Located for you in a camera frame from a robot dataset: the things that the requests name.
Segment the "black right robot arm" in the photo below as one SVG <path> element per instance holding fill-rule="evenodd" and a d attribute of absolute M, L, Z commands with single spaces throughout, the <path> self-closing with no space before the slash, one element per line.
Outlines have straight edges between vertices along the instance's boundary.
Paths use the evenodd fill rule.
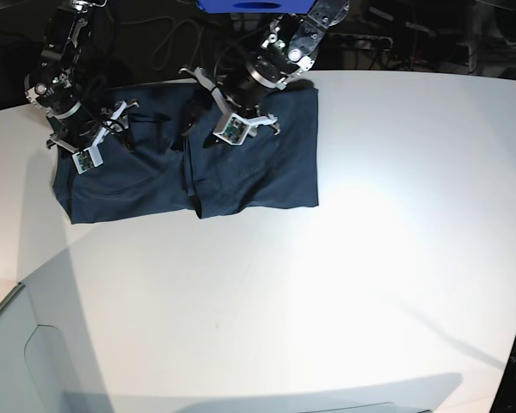
<path fill-rule="evenodd" d="M 107 75 L 117 26 L 105 52 L 94 47 L 92 35 L 98 11 L 109 11 L 106 1 L 63 1 L 46 24 L 38 64 L 26 75 L 25 96 L 50 120 L 53 133 L 48 149 L 58 146 L 77 153 L 95 139 L 117 139 L 130 152 L 135 142 L 128 111 L 137 103 L 107 103 Z"/>

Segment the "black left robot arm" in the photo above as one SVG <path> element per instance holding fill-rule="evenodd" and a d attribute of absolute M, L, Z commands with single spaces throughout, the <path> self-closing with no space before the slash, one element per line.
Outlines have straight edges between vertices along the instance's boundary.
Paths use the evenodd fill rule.
<path fill-rule="evenodd" d="M 215 58 L 213 69 L 183 68 L 207 91 L 221 117 L 213 130 L 217 141 L 240 146 L 262 126 L 280 133 L 278 117 L 262 113 L 263 98 L 284 90 L 309 71 L 331 27 L 342 22 L 348 1 L 319 0 L 303 14 L 285 13 L 232 40 Z"/>

